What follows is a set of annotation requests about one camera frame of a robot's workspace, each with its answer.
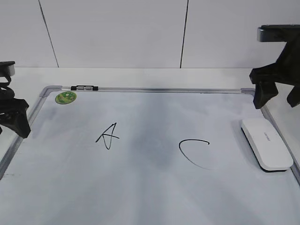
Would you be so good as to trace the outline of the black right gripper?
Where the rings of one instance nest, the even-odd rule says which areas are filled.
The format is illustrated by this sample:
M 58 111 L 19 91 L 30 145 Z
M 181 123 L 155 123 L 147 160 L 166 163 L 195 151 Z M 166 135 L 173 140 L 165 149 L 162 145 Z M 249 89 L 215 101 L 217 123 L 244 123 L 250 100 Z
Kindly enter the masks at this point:
M 294 86 L 287 96 L 294 108 L 300 104 L 300 38 L 287 42 L 275 63 L 252 69 L 249 78 L 255 85 L 254 106 L 261 109 L 278 95 L 275 83 Z

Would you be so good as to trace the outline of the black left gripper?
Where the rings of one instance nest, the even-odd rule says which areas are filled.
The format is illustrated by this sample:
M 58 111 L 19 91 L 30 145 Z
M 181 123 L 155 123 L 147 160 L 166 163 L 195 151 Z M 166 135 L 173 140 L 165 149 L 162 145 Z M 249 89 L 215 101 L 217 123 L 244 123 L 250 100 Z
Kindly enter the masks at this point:
M 4 99 L 0 101 L 0 119 L 2 125 L 14 131 L 21 138 L 27 138 L 31 132 L 26 111 L 29 108 L 24 99 Z

